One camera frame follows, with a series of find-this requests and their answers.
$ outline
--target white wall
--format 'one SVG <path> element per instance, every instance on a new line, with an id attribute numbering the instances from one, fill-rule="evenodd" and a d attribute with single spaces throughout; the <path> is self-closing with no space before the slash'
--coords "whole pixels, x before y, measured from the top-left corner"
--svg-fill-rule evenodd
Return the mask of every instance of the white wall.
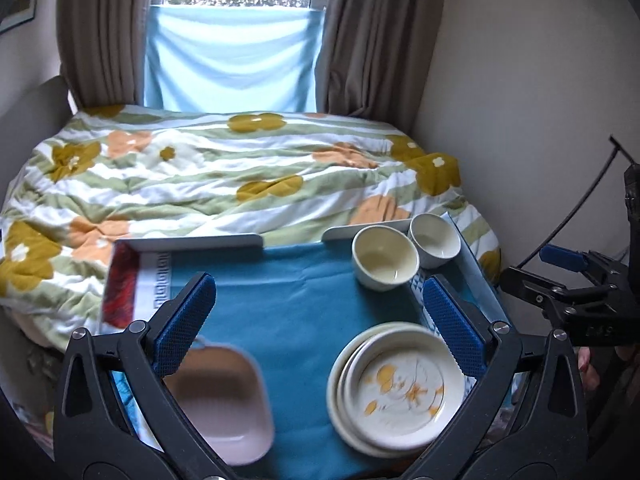
<path id="1" fill-rule="evenodd" d="M 606 160 L 609 134 L 640 160 L 640 20 L 627 0 L 446 0 L 414 138 L 459 158 L 504 263 L 571 210 Z M 625 168 L 619 156 L 556 243 L 624 248 Z M 527 269 L 566 277 L 537 258 Z M 509 307 L 521 328 L 545 329 L 534 307 Z"/>
<path id="2" fill-rule="evenodd" d="M 38 0 L 34 20 L 0 34 L 0 116 L 60 72 L 55 18 L 56 0 Z"/>

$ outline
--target stack of plates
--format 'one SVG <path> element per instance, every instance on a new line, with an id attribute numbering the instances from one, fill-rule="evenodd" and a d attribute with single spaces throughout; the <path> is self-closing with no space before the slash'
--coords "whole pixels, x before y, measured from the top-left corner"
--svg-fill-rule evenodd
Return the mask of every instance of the stack of plates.
<path id="1" fill-rule="evenodd" d="M 425 448 L 462 404 L 465 378 L 442 339 L 392 322 L 357 335 L 329 374 L 326 402 L 340 437 L 369 456 Z"/>

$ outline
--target bedspread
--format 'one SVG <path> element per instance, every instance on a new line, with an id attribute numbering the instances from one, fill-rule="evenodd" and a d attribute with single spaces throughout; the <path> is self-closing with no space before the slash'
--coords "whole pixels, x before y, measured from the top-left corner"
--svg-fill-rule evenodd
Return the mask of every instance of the bedspread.
<path id="1" fill-rule="evenodd" d="M 75 327 L 98 329 L 118 238 L 251 232 L 283 245 L 445 210 L 494 278 L 497 239 L 460 185 L 455 158 L 383 123 L 84 110 L 33 150 L 5 201 L 0 303 L 65 349 Z"/>

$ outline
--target picture frame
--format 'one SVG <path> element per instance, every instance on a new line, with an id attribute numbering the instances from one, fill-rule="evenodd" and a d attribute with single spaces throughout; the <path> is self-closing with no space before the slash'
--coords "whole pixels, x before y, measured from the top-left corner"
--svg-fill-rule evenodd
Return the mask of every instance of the picture frame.
<path id="1" fill-rule="evenodd" d="M 9 13 L 0 22 L 0 34 L 30 22 L 36 17 L 36 3 L 38 0 L 14 0 Z"/>

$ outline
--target screw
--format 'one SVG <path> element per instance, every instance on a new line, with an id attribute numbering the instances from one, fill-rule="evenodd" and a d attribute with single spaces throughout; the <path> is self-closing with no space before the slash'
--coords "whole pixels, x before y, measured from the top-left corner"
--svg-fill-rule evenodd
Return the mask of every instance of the screw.
<path id="1" fill-rule="evenodd" d="M 558 341 L 565 341 L 566 340 L 566 332 L 560 328 L 556 328 L 554 330 L 554 337 L 556 339 L 558 339 Z"/>
<path id="2" fill-rule="evenodd" d="M 494 330 L 498 334 L 508 334 L 511 328 L 503 321 L 497 321 L 494 323 Z"/>
<path id="3" fill-rule="evenodd" d="M 72 333 L 71 333 L 71 337 L 73 339 L 82 339 L 84 336 L 86 336 L 86 329 L 85 328 L 76 328 Z"/>
<path id="4" fill-rule="evenodd" d="M 137 334 L 139 332 L 142 332 L 146 327 L 146 323 L 144 321 L 142 321 L 141 319 L 132 322 L 129 325 L 129 332 L 133 332 L 134 334 Z"/>

